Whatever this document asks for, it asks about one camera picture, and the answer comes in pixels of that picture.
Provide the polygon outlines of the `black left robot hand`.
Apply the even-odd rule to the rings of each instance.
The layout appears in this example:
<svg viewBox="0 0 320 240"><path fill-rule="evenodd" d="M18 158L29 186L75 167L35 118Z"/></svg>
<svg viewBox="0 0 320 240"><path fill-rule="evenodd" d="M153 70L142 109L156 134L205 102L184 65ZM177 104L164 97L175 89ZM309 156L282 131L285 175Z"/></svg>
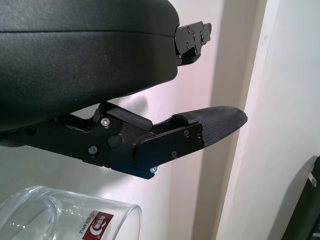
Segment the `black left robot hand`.
<svg viewBox="0 0 320 240"><path fill-rule="evenodd" d="M241 128L232 106L153 124L111 103L173 80L212 26L180 26L167 0L3 0L0 144L30 146L143 179Z"/></svg>

